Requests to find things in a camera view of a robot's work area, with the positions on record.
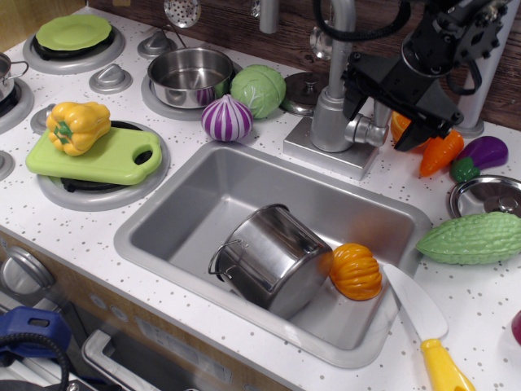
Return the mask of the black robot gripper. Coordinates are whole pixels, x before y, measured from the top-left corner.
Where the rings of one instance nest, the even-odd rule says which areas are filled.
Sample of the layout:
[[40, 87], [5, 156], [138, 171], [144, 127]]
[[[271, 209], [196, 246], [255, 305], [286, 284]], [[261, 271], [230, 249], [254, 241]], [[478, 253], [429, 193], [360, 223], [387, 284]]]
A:
[[353, 52], [342, 75], [343, 114], [353, 121], [372, 98], [411, 120], [395, 149], [407, 152], [438, 134], [447, 134], [463, 120], [458, 106], [444, 92], [438, 77], [413, 70], [402, 57], [385, 58]]

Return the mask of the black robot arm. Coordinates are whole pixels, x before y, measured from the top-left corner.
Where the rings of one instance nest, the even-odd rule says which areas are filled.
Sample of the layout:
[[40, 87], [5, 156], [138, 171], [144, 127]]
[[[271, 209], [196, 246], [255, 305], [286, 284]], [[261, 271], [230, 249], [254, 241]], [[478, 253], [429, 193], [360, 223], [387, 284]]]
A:
[[353, 121], [372, 98], [410, 123], [395, 148], [406, 152], [432, 138], [446, 138], [464, 116], [440, 79], [459, 95], [481, 86], [478, 59], [500, 46], [506, 1], [428, 1], [422, 19], [394, 58], [354, 52], [343, 73], [343, 114]]

